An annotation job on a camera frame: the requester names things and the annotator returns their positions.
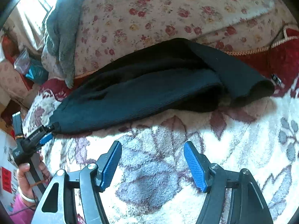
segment red paper sign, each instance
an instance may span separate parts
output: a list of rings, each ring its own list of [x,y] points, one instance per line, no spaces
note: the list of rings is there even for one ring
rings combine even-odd
[[[11,171],[2,167],[2,186],[3,189],[11,193]]]

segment pink sleeve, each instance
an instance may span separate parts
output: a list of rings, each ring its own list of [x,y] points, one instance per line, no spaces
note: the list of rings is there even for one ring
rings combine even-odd
[[[20,195],[18,194],[16,197],[16,202],[13,206],[13,213],[25,209],[27,206],[22,202]],[[34,215],[34,211],[31,209],[26,209],[21,211],[10,218],[13,220],[15,224],[30,224]]]

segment blue connector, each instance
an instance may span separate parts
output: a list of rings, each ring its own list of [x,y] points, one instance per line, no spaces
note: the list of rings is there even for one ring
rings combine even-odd
[[[52,140],[53,138],[53,134],[52,133],[48,133],[46,134],[43,138],[41,138],[41,140],[39,141],[39,145],[42,147],[43,145],[45,145],[48,141]]]

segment small label tag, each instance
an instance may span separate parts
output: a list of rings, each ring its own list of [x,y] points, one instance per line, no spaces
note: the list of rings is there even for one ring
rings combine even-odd
[[[281,80],[279,79],[278,76],[276,76],[275,74],[271,75],[271,79],[276,83],[277,86],[281,86]]]
[[[2,167],[2,187],[5,191],[11,193],[11,171]]]

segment cable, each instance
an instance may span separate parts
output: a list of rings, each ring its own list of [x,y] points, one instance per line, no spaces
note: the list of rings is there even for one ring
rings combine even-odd
[[[35,207],[35,205],[32,205],[32,206],[26,207],[26,208],[24,208],[24,209],[21,209],[21,210],[15,212],[15,213],[10,214],[9,216],[13,216],[13,215],[18,214],[18,213],[20,213],[20,212],[22,212],[22,211],[25,211],[25,210],[27,210],[27,209],[31,209],[32,207]]]
[[[33,199],[34,199],[34,202],[35,202],[35,206],[37,206],[38,203],[36,202],[36,196],[35,196],[35,193],[34,193],[33,189],[31,189],[31,190],[32,190],[32,194],[33,194]]]

